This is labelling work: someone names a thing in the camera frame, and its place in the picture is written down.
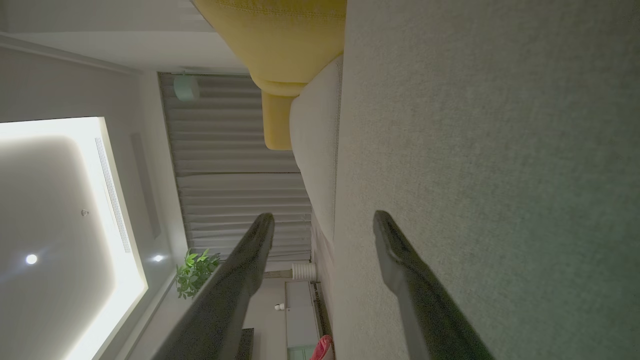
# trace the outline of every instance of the cove lighting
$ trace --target cove lighting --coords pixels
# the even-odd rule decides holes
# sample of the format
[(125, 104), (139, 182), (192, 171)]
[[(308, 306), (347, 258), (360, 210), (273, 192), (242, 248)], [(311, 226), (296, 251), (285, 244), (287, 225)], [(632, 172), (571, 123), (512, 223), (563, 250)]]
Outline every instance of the cove lighting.
[[(100, 356), (123, 320), (147, 290), (140, 259), (130, 244), (131, 223), (122, 198), (120, 181), (104, 118), (5, 122), (0, 124), (0, 142), (64, 136), (72, 139), (81, 153), (84, 169), (91, 184), (97, 208), (96, 214), (105, 231), (109, 255), (113, 264), (115, 289), (85, 331), (79, 334), (63, 360), (90, 360)], [(26, 258), (28, 264), (38, 260), (35, 254)]]

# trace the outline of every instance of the yellow cushion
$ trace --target yellow cushion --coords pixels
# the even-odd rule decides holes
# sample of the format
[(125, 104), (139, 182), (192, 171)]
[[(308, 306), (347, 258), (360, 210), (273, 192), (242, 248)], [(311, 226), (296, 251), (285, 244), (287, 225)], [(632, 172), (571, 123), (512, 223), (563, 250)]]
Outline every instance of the yellow cushion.
[(289, 112), (295, 97), (276, 96), (262, 92), (264, 143), (271, 150), (291, 150)]
[[(270, 111), (270, 115), (264, 115), (265, 141), (269, 146), (267, 128), (283, 131), (282, 124), (289, 121), (288, 117), (275, 118), (276, 114), (289, 116), (289, 110), (280, 108), (285, 101), (278, 97), (298, 96), (326, 64), (343, 52), (346, 0), (193, 2), (263, 90), (263, 109)], [(265, 97), (265, 92), (275, 97)], [(264, 104), (272, 99), (277, 99), (277, 104)]]

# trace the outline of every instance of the white ribbed pot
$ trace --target white ribbed pot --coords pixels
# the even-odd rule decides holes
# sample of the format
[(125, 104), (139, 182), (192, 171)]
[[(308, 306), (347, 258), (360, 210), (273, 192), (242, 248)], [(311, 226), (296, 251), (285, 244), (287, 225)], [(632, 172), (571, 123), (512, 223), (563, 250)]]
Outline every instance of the white ribbed pot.
[(294, 280), (316, 281), (316, 264), (291, 264)]

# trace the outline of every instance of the gray fabric surface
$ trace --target gray fabric surface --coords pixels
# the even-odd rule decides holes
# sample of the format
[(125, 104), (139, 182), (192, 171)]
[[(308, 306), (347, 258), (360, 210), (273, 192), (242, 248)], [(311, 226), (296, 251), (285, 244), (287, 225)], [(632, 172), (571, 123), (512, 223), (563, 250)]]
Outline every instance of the gray fabric surface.
[(389, 211), (497, 359), (640, 356), (634, 1), (350, 0), (333, 330), (406, 358)]
[(329, 63), (291, 104), (291, 147), (318, 224), (333, 246), (342, 55)]

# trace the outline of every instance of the gray curtain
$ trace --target gray curtain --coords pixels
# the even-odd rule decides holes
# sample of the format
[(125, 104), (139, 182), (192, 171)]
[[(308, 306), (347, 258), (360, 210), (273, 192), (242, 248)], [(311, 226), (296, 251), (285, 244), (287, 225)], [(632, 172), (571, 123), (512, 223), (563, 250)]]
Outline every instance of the gray curtain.
[(225, 259), (270, 212), (269, 259), (310, 259), (311, 203), (293, 153), (264, 145), (260, 89), (249, 77), (197, 76), (199, 100), (182, 102), (174, 77), (160, 82), (188, 245)]

